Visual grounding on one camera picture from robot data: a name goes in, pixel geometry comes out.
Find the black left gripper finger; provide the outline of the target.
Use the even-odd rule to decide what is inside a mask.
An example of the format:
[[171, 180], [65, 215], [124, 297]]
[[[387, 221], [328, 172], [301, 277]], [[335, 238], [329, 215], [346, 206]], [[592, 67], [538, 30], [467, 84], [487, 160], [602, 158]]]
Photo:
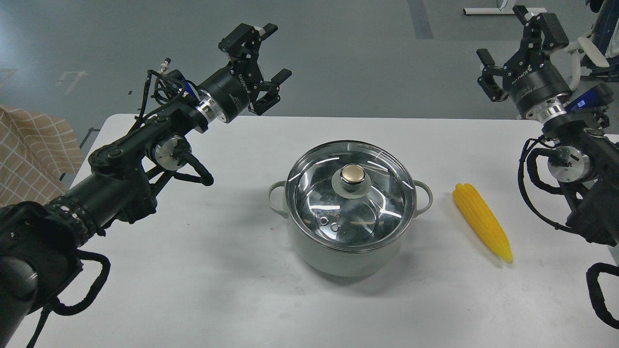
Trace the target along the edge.
[[241, 23], [219, 42], [218, 49], [225, 53], [230, 61], [257, 60], [262, 42], [278, 29], [279, 27], [272, 23], [263, 27]]
[[259, 81], [251, 89], [251, 112], [261, 116], [280, 102], [280, 87], [292, 76], [290, 69], [280, 70], [271, 81]]

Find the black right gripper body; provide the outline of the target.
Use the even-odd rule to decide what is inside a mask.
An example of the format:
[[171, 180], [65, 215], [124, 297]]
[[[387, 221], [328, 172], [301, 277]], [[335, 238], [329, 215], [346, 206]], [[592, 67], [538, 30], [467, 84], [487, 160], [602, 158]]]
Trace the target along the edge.
[[502, 88], [522, 119], [537, 105], [554, 98], [565, 102], [571, 96], [571, 89], [551, 63], [550, 55], [543, 51], [519, 50], [503, 67], [508, 76], [502, 79]]

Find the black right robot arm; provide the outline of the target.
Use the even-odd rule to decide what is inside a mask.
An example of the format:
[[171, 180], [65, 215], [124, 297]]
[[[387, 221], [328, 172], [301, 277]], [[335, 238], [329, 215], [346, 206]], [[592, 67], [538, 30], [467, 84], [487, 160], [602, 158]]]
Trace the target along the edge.
[[[478, 85], [493, 102], [511, 99], [520, 119], [536, 120], [542, 135], [526, 141], [518, 165], [520, 195], [529, 209], [558, 231], [579, 235], [586, 242], [618, 245], [618, 144], [604, 132], [609, 126], [604, 108], [612, 91], [598, 85], [572, 100], [569, 86], [550, 56], [560, 49], [583, 50], [598, 66], [606, 64], [588, 40], [570, 42], [553, 13], [536, 13], [514, 6], [523, 26], [520, 45], [504, 64], [495, 63], [486, 49], [478, 49], [482, 63]], [[524, 183], [566, 199], [570, 214], [565, 223], [542, 215]]]

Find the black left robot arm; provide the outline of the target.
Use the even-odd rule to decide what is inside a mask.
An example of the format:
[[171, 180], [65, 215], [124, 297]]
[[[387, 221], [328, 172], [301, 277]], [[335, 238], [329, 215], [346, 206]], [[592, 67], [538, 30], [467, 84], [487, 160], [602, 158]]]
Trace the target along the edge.
[[90, 154], [89, 176], [44, 205], [1, 209], [2, 347], [34, 311], [41, 315], [29, 348], [50, 313], [72, 316], [91, 306], [111, 268], [106, 256], [81, 249], [93, 236], [105, 236], [115, 220], [135, 223], [154, 214], [157, 195], [172, 179], [214, 183], [186, 135], [206, 132], [217, 119], [230, 123], [244, 110], [260, 116], [280, 102], [291, 71], [267, 80], [258, 64], [261, 44], [277, 29], [239, 24], [218, 45], [228, 63], [200, 84], [169, 71], [169, 59], [150, 69], [133, 126]]

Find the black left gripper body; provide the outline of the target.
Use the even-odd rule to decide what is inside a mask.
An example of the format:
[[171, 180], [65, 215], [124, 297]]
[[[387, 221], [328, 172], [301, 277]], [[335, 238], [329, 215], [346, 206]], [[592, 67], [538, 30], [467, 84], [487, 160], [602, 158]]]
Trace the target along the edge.
[[202, 95], [209, 95], [221, 108], [219, 116], [231, 123], [245, 109], [261, 116], [265, 106], [259, 103], [260, 83], [265, 81], [257, 62], [230, 61], [198, 85]]

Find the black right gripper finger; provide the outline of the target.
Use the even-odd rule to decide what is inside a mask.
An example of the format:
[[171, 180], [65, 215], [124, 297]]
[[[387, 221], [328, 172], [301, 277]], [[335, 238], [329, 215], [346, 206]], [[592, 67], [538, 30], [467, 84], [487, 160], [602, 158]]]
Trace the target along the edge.
[[523, 25], [523, 37], [516, 52], [520, 60], [532, 61], [534, 57], [547, 59], [570, 44], [554, 13], [533, 14], [527, 18], [529, 10], [526, 6], [514, 6], [513, 13]]
[[478, 85], [492, 102], [503, 102], [508, 98], [508, 91], [497, 84], [495, 77], [505, 77], [508, 72], [496, 65], [493, 57], [485, 48], [477, 49], [477, 56], [482, 64]]

